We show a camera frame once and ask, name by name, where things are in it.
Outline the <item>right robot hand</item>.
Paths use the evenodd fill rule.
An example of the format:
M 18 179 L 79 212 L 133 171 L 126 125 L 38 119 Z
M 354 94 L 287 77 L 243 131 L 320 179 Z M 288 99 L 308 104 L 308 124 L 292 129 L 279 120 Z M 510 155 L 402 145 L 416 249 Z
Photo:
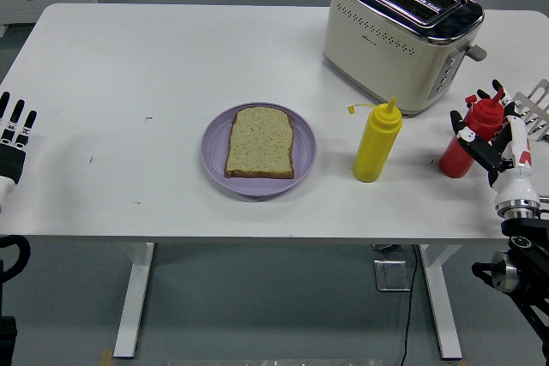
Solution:
M 500 217 L 536 217 L 540 213 L 540 196 L 530 181 L 533 168 L 526 125 L 501 83 L 494 80 L 492 87 L 504 109 L 503 124 L 496 135 L 486 141 L 466 124 L 458 111 L 452 111 L 450 120 L 455 138 L 488 172 L 489 184 L 497 192 L 495 210 Z

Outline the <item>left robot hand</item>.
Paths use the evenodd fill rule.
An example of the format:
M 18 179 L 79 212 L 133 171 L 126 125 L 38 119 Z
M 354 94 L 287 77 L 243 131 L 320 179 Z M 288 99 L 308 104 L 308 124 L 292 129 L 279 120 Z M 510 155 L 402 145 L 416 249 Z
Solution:
M 18 99 L 8 121 L 1 128 L 1 209 L 7 195 L 20 182 L 27 156 L 26 146 L 37 117 L 37 112 L 31 110 L 18 129 L 24 109 L 25 100 Z

